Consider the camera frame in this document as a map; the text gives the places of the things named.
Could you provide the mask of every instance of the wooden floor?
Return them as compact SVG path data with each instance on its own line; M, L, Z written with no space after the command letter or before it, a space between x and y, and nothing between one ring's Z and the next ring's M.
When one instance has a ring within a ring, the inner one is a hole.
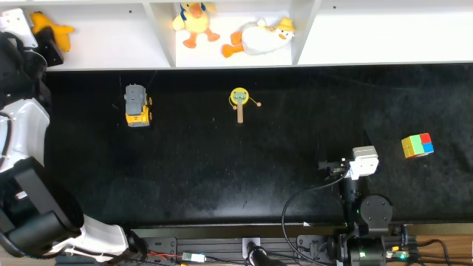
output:
M445 242L449 249L449 255L455 256L473 256L473 235L454 235L454 236L418 236L419 242L424 242L430 239L440 239ZM443 249L440 244L432 244L425 248L420 248L421 254L430 254L436 256L443 256ZM439 262L445 262L444 259L433 259ZM471 259L451 259L456 262L469 262L472 263ZM54 260L36 260L26 258L13 258L4 250L0 250L0 266L53 266ZM392 266L405 265L404 263L392 263Z

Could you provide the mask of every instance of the toy truck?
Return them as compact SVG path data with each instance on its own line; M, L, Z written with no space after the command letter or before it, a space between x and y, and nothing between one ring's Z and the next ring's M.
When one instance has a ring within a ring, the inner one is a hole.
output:
M149 126L153 119L151 97L146 94L145 87L141 85L128 85L125 88L125 117L128 126Z

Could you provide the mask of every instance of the colorful cube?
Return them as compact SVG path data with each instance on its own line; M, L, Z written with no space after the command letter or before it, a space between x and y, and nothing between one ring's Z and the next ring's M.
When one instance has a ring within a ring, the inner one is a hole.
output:
M406 158L420 157L434 152L429 133L406 137L401 142Z

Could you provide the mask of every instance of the black table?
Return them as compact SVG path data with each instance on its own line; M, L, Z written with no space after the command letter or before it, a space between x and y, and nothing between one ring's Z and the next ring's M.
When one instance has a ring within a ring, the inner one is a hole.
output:
M470 64L290 69L52 72L46 167L102 222L139 227L279 222L297 191L318 185L318 145L349 156L376 147L371 192L395 222L473 219ZM130 129L124 88L148 86L152 129ZM228 103L245 87L245 122ZM435 153L404 158L401 139L428 132ZM336 188L297 199L288 221L341 223Z

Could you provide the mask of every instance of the metal bracket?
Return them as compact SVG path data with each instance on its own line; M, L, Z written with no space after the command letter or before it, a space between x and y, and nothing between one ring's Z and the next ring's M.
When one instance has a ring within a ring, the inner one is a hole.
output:
M320 262L333 263L327 256L327 249L320 250L320 247L327 243L327 236L301 235L297 237L297 250L305 256ZM312 262L299 261L300 265L311 265Z
M177 253L177 240L174 237L145 237L143 239L146 241L146 244L148 244L149 250L171 255ZM171 257L164 259L160 256L149 256L149 261L168 266L176 265L176 258Z
M248 258L248 244L253 242L255 245L261 245L261 238L259 237L244 237L242 238L242 256L243 259Z

